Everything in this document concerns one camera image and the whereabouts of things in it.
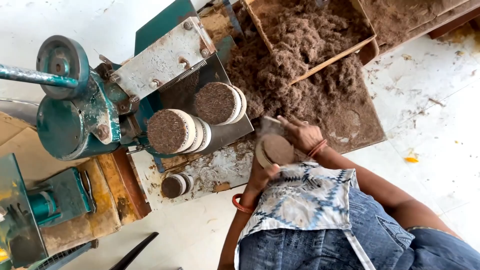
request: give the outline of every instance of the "floor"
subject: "floor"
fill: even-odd
[[[480,51],[422,36],[370,63],[366,84],[388,140],[345,156],[429,206],[480,250]],[[406,157],[416,158],[411,163]],[[129,269],[216,269],[242,187],[149,214],[63,269],[109,269],[151,232]]]

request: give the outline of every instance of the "red bangle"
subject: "red bangle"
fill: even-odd
[[[318,151],[321,151],[323,148],[325,148],[325,146],[327,145],[327,140],[324,139],[323,141],[321,141],[319,144],[317,144],[317,146],[315,146],[311,151],[310,153],[308,153],[308,156],[310,158],[313,158],[313,156],[318,153]]]
[[[238,202],[237,202],[237,199],[238,198],[241,198],[243,194],[242,193],[238,193],[238,194],[235,194],[232,198],[232,203],[233,205],[240,211],[244,212],[244,213],[247,213],[247,214],[252,214],[253,213],[253,210],[250,209],[250,208],[246,208],[244,206],[241,206]]]

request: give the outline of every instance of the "brown fiber pile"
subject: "brown fiber pile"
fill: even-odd
[[[384,136],[361,73],[357,55],[338,60],[291,86],[292,79],[370,36],[365,21],[349,1],[316,8],[311,0],[280,0],[262,27],[274,48],[270,54],[251,18],[238,19],[247,41],[231,52],[227,74],[248,101],[250,119],[284,115],[318,125],[339,152],[381,140]]]

